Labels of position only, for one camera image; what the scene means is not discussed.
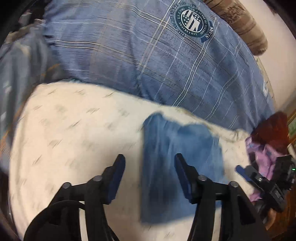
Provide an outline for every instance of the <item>blue plaid fabric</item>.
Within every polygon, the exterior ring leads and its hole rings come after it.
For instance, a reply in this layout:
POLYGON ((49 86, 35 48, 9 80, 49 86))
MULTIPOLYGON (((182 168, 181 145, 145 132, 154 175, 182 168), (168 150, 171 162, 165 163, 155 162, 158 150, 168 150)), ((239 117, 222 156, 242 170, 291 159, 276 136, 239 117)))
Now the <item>blue plaid fabric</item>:
POLYGON ((71 77, 184 107, 228 129, 251 132, 274 113, 250 50, 203 2, 52 0, 44 18, 45 39, 71 77), (193 4, 213 26, 205 42, 172 18, 193 4))

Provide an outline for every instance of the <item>rolled brown cloth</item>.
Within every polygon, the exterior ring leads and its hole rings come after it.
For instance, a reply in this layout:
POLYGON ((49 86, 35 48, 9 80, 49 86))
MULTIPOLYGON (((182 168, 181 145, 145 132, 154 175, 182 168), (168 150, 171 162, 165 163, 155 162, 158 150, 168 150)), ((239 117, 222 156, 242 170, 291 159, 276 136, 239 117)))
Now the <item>rolled brown cloth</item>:
POLYGON ((203 1, 232 27, 253 55, 261 55, 267 50, 268 43, 265 34, 239 0, 203 1))

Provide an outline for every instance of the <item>folded blue fabric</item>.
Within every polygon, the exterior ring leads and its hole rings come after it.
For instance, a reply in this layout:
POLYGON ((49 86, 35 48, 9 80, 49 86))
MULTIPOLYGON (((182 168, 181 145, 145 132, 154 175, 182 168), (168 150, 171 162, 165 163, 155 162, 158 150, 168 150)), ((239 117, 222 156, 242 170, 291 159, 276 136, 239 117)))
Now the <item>folded blue fabric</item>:
POLYGON ((228 183, 219 139, 204 125, 181 126, 160 113, 149 116, 143 125, 141 222, 165 223, 193 215, 196 205, 184 197, 174 156, 181 153, 199 174, 214 182, 228 183))

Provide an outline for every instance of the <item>beige wall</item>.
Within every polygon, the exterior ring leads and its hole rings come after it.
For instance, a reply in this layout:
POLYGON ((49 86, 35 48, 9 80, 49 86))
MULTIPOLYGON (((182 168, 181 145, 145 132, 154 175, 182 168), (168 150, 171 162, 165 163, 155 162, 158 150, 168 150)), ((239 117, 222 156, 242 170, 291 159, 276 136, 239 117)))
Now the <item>beige wall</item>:
POLYGON ((296 40, 279 15, 263 0, 240 0, 263 29, 267 51, 260 60, 268 74, 277 107, 287 107, 296 94, 296 40))

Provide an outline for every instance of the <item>denim fabric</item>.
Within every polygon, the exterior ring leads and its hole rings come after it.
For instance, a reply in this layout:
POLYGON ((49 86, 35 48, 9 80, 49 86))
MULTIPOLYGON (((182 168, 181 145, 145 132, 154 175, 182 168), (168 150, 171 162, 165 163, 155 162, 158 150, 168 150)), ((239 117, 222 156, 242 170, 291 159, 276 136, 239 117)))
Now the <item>denim fabric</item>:
POLYGON ((52 0, 44 31, 70 76, 161 104, 184 107, 222 127, 252 132, 274 113, 243 40, 198 0, 52 0), (179 6, 213 24, 201 38, 176 29, 179 6))
POLYGON ((25 101, 38 84, 66 78, 42 32, 42 25, 33 26, 0 49, 0 168, 7 174, 13 134, 25 101))
POLYGON ((174 157, 181 153, 188 165, 214 182, 224 177, 219 139, 204 125, 181 126, 156 113, 144 121, 144 153, 141 180, 141 221, 165 223, 195 213, 185 199, 174 157))

